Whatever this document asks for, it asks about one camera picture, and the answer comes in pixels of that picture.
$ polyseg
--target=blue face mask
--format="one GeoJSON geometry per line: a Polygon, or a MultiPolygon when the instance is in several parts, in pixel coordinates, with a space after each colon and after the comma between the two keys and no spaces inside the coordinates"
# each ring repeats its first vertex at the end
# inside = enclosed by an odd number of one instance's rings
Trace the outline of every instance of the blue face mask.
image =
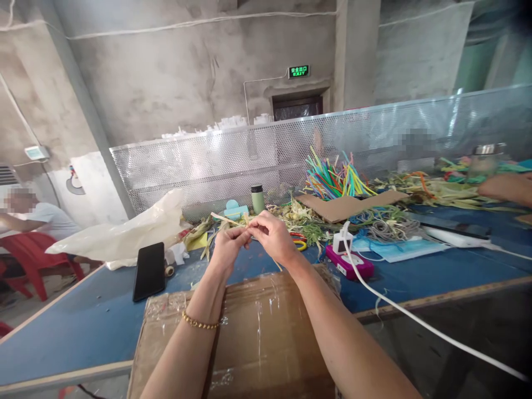
{"type": "Polygon", "coordinates": [[[449,248],[448,245],[435,243],[425,239],[404,241],[396,244],[382,244],[376,243],[365,237],[361,239],[356,239],[355,237],[352,244],[352,250],[354,252],[372,250],[390,263],[417,258],[423,255],[444,251],[449,248]]]}

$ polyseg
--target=floor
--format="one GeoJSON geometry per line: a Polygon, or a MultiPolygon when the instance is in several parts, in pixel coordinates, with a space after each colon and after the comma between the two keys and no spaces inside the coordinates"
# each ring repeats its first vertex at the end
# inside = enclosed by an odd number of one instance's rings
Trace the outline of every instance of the floor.
{"type": "MultiPolygon", "coordinates": [[[[40,302],[37,297],[26,299],[19,293],[4,295],[0,298],[0,320],[11,327],[16,327],[72,284],[73,280],[69,278],[46,277],[45,286],[50,297],[44,303],[40,302]]],[[[532,289],[509,291],[491,295],[485,299],[449,303],[416,313],[428,323],[459,341],[469,342],[470,333],[473,332],[475,339],[469,343],[470,345],[480,351],[487,351],[490,356],[518,368],[517,364],[529,362],[529,359],[522,359],[519,354],[530,352],[528,333],[532,328],[529,312],[531,298],[532,289]],[[480,316],[483,316],[481,321],[483,320],[484,324],[476,322],[480,316]]],[[[450,356],[456,355],[456,353],[453,355],[453,347],[405,316],[368,324],[366,330],[395,360],[424,398],[496,399],[506,397],[506,388],[520,387],[513,377],[508,378],[505,373],[482,361],[472,361],[471,372],[458,373],[458,375],[447,378],[446,381],[441,380],[447,361],[450,356]]],[[[127,396],[128,383],[129,377],[121,376],[83,385],[99,397],[122,399],[127,396]]],[[[89,398],[78,387],[10,397],[89,398]]]]}

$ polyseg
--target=smartphone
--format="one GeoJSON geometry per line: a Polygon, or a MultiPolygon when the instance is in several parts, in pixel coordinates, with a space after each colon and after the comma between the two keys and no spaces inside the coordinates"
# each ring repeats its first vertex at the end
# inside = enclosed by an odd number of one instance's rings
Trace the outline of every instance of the smartphone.
{"type": "Polygon", "coordinates": [[[139,250],[133,302],[141,301],[165,289],[165,245],[150,245],[139,250]]]}
{"type": "Polygon", "coordinates": [[[410,219],[417,220],[423,226],[434,227],[440,230],[450,231],[463,236],[489,239],[492,230],[489,227],[479,226],[477,224],[460,223],[447,219],[439,219],[433,216],[426,216],[417,213],[405,212],[410,219]]]}

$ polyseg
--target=white t-shirt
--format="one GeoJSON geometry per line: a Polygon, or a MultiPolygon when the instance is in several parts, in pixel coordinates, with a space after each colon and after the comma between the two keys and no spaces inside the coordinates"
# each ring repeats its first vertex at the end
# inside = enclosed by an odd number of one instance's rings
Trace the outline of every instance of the white t-shirt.
{"type": "Polygon", "coordinates": [[[46,222],[44,226],[39,227],[36,231],[52,236],[57,241],[81,231],[79,226],[62,209],[46,202],[39,202],[35,205],[35,209],[26,214],[26,219],[46,222]]]}

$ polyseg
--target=yellow handle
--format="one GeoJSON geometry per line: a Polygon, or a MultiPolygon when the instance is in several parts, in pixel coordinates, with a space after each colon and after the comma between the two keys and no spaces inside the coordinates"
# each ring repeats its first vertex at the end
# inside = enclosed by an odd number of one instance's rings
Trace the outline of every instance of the yellow handle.
{"type": "Polygon", "coordinates": [[[304,251],[307,248],[306,242],[300,240],[294,240],[294,244],[301,244],[301,247],[298,247],[298,251],[304,251]]]}

